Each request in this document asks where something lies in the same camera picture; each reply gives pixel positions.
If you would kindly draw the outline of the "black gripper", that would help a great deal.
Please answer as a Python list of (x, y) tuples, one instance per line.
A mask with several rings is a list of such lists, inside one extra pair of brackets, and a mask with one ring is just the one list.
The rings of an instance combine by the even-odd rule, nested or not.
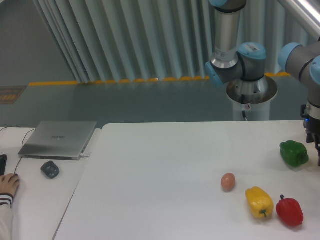
[(303, 118), (303, 127), (306, 133), (306, 142), (314, 143), (320, 166), (320, 109), (310, 103), (300, 107), (300, 116)]

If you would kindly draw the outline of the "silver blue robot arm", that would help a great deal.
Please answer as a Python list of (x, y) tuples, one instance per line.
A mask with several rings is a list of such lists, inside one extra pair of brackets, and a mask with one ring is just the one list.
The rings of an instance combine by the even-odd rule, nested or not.
[[(249, 111), (270, 110), (277, 84), (265, 76), (266, 49), (255, 42), (236, 46), (240, 12), (245, 0), (211, 0), (216, 10), (215, 50), (205, 64), (209, 79), (217, 86), (228, 84), (227, 96), (233, 103), (233, 117), (247, 119)], [(278, 56), (281, 69), (305, 85), (307, 103), (300, 108), (306, 142), (320, 148), (320, 43), (309, 46), (285, 45)]]

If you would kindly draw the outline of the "white sleeved forearm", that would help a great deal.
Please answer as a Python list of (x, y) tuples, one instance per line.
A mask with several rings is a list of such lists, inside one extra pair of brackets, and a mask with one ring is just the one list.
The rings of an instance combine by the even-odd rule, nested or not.
[(12, 203), (14, 197), (9, 193), (0, 194), (0, 239), (12, 239), (13, 212)]

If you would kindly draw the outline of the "person's hand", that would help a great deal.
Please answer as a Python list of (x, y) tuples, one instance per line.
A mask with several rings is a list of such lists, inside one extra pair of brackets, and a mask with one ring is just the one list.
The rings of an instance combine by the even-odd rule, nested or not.
[(16, 173), (0, 176), (0, 194), (15, 196), (20, 185), (20, 177)]

